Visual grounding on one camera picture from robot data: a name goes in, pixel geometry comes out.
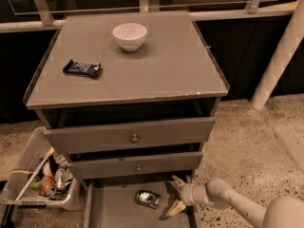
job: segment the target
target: white pole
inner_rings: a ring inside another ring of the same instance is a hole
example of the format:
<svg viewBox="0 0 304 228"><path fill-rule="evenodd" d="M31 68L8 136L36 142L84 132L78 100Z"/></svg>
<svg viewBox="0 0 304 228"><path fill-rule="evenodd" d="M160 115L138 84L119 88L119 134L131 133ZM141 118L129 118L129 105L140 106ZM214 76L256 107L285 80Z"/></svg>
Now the white pole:
<svg viewBox="0 0 304 228"><path fill-rule="evenodd" d="M304 36L304 0L298 0L294 15L277 45L275 53L260 80L251 105L262 109Z"/></svg>

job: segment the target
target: drawer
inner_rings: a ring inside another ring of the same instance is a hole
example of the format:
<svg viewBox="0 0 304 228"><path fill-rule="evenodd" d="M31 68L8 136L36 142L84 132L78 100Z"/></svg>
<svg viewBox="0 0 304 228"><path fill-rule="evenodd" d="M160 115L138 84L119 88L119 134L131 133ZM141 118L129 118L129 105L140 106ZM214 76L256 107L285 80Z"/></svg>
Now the drawer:
<svg viewBox="0 0 304 228"><path fill-rule="evenodd" d="M193 170L198 168L202 152L140 156L68 164L77 180L131 176L147 173Z"/></svg>
<svg viewBox="0 0 304 228"><path fill-rule="evenodd" d="M107 124L46 131L59 154L134 149L207 141L214 118L191 118L143 123Z"/></svg>
<svg viewBox="0 0 304 228"><path fill-rule="evenodd" d="M172 218L165 216L168 207L180 200L178 187L171 175L190 181L186 172L139 175L109 180L92 180L87 194L85 228L198 228L197 208L187 207ZM161 196L156 209L135 201L138 190L147 190Z"/></svg>

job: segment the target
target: plastic bin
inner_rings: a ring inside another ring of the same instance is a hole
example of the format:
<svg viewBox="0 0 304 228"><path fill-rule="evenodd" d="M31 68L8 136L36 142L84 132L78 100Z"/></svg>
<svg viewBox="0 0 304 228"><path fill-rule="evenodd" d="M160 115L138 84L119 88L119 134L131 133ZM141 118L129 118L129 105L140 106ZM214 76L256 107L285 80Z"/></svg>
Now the plastic bin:
<svg viewBox="0 0 304 228"><path fill-rule="evenodd" d="M44 127L36 128L21 154L19 161L16 163L14 169L30 170L36 164L39 158L44 157L51 148L50 143L46 139ZM20 206L45 206L47 208L63 208L66 210L77 209L79 201L79 194L81 184L78 180L73 180L69 186L67 197L63 200L50 200L46 197L40 196L37 192L30 188L24 193L23 197L15 200L19 192L22 190L29 176L26 174L13 173L10 174L9 179L1 193L0 201L3 204L14 204Z"/></svg>

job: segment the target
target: speckled floor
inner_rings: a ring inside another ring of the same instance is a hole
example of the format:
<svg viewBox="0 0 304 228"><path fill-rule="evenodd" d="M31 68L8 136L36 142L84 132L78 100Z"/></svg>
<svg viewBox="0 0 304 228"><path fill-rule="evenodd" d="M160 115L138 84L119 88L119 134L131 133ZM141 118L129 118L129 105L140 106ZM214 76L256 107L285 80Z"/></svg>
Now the speckled floor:
<svg viewBox="0 0 304 228"><path fill-rule="evenodd" d="M221 102L217 122L195 181L220 177L239 193L267 206L280 196L304 200L304 95L280 96L256 111L246 100ZM40 122L0 124L0 181ZM86 194L79 209L17 210L15 227L82 227ZM232 209L199 207L201 227L252 227Z"/></svg>

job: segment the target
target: gray tabletop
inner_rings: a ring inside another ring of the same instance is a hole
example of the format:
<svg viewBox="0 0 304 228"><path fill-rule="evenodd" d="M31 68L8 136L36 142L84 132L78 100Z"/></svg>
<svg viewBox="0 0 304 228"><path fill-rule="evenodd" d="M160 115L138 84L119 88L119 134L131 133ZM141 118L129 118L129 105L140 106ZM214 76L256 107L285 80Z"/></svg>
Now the gray tabletop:
<svg viewBox="0 0 304 228"><path fill-rule="evenodd" d="M147 27L136 52L112 35L122 23ZM101 63L97 79L65 75L70 61ZM223 96L227 88L187 12L68 16L31 92L32 109Z"/></svg>

